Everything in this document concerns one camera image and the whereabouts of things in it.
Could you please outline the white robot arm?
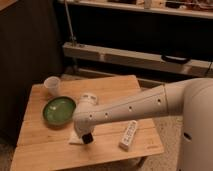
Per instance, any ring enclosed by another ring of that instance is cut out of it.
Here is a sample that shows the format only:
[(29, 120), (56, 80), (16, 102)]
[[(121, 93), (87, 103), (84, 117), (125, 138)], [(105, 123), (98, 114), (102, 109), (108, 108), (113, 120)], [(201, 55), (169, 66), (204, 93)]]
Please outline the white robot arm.
[(213, 171), (213, 78), (164, 84), (104, 105), (84, 94), (74, 130), (85, 138), (100, 124), (175, 114), (183, 116), (177, 171)]

